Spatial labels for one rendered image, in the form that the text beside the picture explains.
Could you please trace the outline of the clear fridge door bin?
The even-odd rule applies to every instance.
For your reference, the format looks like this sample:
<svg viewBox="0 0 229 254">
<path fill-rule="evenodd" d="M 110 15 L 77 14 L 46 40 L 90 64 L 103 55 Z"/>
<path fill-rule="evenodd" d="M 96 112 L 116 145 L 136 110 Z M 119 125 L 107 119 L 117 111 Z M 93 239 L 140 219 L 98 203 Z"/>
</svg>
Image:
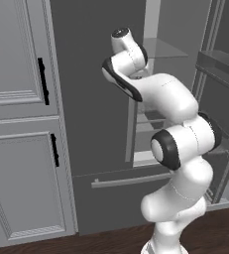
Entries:
<svg viewBox="0 0 229 254">
<path fill-rule="evenodd" d="M 229 88 L 229 54 L 222 51 L 200 51 L 195 66 Z"/>
</svg>

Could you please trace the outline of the open grey fridge door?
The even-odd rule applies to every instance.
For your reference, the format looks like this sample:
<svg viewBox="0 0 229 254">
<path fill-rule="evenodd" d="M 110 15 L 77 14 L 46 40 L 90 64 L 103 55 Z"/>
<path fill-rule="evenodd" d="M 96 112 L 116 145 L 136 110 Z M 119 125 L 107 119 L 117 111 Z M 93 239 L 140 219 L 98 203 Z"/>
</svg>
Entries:
<svg viewBox="0 0 229 254">
<path fill-rule="evenodd" d="M 211 0 L 200 51 L 229 54 L 229 0 Z M 209 209 L 226 208 L 229 206 L 229 88 L 196 69 L 192 92 L 200 110 L 222 130 L 219 147 L 204 156 L 213 168 L 206 199 Z"/>
</svg>

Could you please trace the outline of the glass fridge shelf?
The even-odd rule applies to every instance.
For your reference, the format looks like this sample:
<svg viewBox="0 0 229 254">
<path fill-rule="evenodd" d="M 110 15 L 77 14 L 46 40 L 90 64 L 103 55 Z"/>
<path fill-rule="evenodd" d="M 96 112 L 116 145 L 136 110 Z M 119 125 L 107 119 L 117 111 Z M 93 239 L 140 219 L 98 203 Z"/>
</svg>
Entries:
<svg viewBox="0 0 229 254">
<path fill-rule="evenodd" d="M 165 59 L 165 58 L 186 58 L 187 53 L 178 48 L 158 39 L 145 38 L 143 46 L 147 51 L 150 59 Z"/>
</svg>

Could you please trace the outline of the grey freezer drawer front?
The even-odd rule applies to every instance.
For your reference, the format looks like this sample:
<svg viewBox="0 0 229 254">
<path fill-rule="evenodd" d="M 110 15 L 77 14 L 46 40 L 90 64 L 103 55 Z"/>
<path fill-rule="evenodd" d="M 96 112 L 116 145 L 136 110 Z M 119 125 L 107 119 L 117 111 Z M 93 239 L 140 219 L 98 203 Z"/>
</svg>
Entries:
<svg viewBox="0 0 229 254">
<path fill-rule="evenodd" d="M 80 235 L 139 226 L 146 223 L 141 201 L 146 194 L 157 191 L 169 180 L 93 189 L 91 183 L 140 178 L 171 173 L 161 165 L 139 167 L 125 171 L 101 173 L 73 178 L 74 198 Z"/>
</svg>

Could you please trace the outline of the short grey cupboard door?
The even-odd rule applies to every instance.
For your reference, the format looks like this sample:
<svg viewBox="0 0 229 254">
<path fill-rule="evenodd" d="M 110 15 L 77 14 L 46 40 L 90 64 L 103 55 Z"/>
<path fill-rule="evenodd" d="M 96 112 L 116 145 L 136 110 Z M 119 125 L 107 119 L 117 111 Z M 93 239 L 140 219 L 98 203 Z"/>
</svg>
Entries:
<svg viewBox="0 0 229 254">
<path fill-rule="evenodd" d="M 57 114 L 47 0 L 0 0 L 0 119 Z M 45 105 L 43 58 L 50 105 Z"/>
</svg>

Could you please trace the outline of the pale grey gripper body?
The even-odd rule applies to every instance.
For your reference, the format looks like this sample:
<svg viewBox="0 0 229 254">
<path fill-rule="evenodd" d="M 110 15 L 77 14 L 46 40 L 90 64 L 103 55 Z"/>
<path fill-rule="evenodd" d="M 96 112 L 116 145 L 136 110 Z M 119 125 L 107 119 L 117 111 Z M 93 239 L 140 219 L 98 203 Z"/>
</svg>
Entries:
<svg viewBox="0 0 229 254">
<path fill-rule="evenodd" d="M 148 77 L 150 75 L 149 71 L 146 68 L 143 68 L 132 75 L 130 75 L 131 79 L 141 79 L 144 77 Z"/>
</svg>

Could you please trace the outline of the tall grey cupboard door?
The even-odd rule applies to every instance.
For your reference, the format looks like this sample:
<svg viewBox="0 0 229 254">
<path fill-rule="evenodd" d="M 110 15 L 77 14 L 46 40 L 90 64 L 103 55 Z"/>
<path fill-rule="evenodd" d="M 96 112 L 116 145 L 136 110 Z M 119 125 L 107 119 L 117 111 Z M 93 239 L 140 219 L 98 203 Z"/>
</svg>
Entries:
<svg viewBox="0 0 229 254">
<path fill-rule="evenodd" d="M 0 247 L 76 232 L 66 158 L 57 116 L 0 121 Z"/>
</svg>

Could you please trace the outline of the grey fridge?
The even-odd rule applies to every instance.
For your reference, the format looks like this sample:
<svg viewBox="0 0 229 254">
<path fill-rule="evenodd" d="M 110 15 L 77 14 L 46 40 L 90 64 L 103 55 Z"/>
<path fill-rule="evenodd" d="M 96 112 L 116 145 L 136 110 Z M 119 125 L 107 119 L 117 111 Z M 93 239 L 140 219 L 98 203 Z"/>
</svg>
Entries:
<svg viewBox="0 0 229 254">
<path fill-rule="evenodd" d="M 108 82 L 101 65 L 112 53 L 111 33 L 129 27 L 144 44 L 154 70 L 176 76 L 202 94 L 200 107 L 223 130 L 222 146 L 206 155 L 214 179 L 209 193 L 220 198 L 229 177 L 229 88 L 195 64 L 207 47 L 216 7 L 223 12 L 215 49 L 229 53 L 229 0 L 51 0 L 57 62 L 78 232 L 81 235 L 139 226 L 144 195 L 171 178 L 156 161 L 136 165 L 163 128 L 158 112 L 134 102 Z"/>
</svg>

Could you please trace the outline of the closed grey fridge door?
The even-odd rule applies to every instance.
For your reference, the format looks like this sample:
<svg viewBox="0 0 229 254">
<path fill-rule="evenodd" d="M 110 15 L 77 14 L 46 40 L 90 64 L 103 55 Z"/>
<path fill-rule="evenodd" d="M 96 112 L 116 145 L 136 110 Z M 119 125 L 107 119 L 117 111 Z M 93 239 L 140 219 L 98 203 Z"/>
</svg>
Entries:
<svg viewBox="0 0 229 254">
<path fill-rule="evenodd" d="M 126 169 L 129 97 L 101 66 L 114 30 L 143 41 L 146 0 L 51 0 L 51 8 L 71 173 Z"/>
</svg>

